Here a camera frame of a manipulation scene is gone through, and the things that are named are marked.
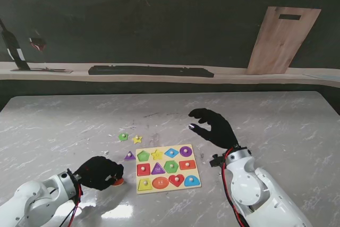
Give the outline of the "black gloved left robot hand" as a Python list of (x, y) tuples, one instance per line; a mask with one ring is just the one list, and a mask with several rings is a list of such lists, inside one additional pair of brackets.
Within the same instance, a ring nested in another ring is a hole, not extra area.
[(124, 167), (103, 156), (94, 156), (74, 173), (85, 187), (103, 191), (123, 177)]

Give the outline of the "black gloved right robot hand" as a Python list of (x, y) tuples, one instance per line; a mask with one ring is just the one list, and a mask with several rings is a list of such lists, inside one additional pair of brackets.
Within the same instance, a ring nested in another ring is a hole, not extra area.
[(239, 146), (230, 123), (219, 113), (206, 108), (196, 108), (189, 113), (189, 117), (198, 119), (198, 123), (206, 123), (211, 127), (209, 131), (197, 124), (189, 124), (189, 129), (204, 140), (210, 141), (215, 146), (226, 150)]

